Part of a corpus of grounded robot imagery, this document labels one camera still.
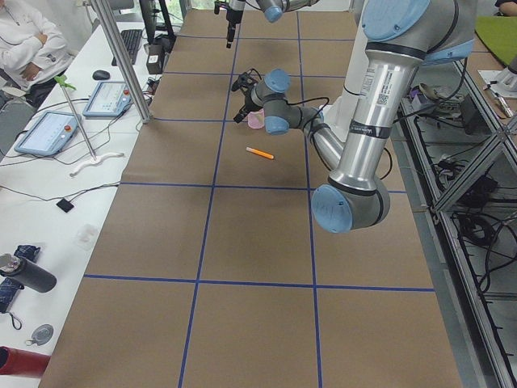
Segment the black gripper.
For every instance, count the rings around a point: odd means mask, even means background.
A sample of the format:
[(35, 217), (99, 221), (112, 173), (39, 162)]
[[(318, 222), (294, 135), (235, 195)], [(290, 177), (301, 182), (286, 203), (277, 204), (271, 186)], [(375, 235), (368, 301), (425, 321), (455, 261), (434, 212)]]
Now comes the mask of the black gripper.
[(242, 22), (242, 16), (246, 2), (244, 0), (228, 0), (214, 2), (214, 14), (218, 15), (221, 9), (226, 10), (226, 20), (228, 22), (226, 48), (231, 49), (235, 37), (236, 26)]
[[(260, 83), (261, 75), (255, 69), (249, 69), (237, 76), (236, 80), (231, 86), (231, 91), (240, 91), (245, 97), (252, 99), (259, 99), (259, 94), (255, 87)], [(259, 106), (256, 104), (244, 104), (240, 112), (233, 118), (235, 123), (241, 123), (247, 118), (251, 112), (257, 112)]]

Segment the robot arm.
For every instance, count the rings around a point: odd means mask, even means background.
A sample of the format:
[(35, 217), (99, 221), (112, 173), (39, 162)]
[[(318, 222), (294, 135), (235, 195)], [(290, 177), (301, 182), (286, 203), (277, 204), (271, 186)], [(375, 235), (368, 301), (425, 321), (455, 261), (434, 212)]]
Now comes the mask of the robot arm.
[(355, 9), (368, 60), (347, 136), (340, 140), (320, 109), (290, 103), (288, 74), (240, 74), (232, 85), (245, 98), (235, 116), (264, 114), (271, 135), (299, 129), (329, 167), (312, 197), (317, 223), (331, 233), (374, 226), (389, 212), (389, 193), (376, 175), (401, 99), (417, 69), (466, 58), (473, 50), (474, 1), (360, 1)]
[[(278, 21), (285, 13), (297, 11), (306, 6), (313, 6), (318, 0), (259, 0), (256, 2), (258, 9), (264, 14), (270, 23)], [(230, 0), (215, 1), (214, 14), (218, 15), (221, 9), (225, 9), (225, 18), (228, 22), (226, 34), (226, 48), (230, 49), (235, 38), (236, 28), (242, 22), (246, 1)]]

